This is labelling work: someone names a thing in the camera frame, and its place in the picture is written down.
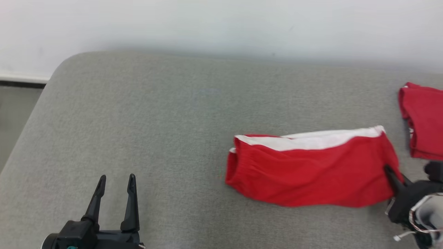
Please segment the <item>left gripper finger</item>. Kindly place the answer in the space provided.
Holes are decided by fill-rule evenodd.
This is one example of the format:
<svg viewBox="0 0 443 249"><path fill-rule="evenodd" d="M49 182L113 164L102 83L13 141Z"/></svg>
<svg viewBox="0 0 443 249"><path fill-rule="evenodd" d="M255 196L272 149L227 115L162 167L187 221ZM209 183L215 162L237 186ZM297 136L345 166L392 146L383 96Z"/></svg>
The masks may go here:
<svg viewBox="0 0 443 249"><path fill-rule="evenodd" d="M127 186L128 200L126 205L125 217L120 224L120 230L124 233L136 233L140 229L139 223L139 205L137 197L136 177L130 174Z"/></svg>
<svg viewBox="0 0 443 249"><path fill-rule="evenodd" d="M81 221L91 222L95 231L99 231L100 225L98 223L99 212L101 207L101 198L106 189L106 175L102 175L95 188L93 196L88 205L87 211L82 216Z"/></svg>

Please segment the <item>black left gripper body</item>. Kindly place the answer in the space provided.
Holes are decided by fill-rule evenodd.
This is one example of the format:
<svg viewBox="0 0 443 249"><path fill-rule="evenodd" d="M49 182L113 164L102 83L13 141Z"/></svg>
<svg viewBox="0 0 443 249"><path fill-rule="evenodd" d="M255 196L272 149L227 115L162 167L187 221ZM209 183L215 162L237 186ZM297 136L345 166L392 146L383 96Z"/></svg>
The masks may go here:
<svg viewBox="0 0 443 249"><path fill-rule="evenodd" d="M97 240L89 249L145 249L138 231L102 230L97 233Z"/></svg>

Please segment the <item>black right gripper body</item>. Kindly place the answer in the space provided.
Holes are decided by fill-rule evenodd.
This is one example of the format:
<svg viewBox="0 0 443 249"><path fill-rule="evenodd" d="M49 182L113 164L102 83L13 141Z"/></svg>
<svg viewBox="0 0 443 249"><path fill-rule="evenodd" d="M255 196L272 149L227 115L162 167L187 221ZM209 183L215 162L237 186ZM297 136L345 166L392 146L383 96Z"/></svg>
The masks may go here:
<svg viewBox="0 0 443 249"><path fill-rule="evenodd" d="M441 193L443 185L440 182L419 180L406 187L405 190L394 195L393 201L389 203L390 208L387 216L392 223L405 223L409 210L423 197L429 194Z"/></svg>

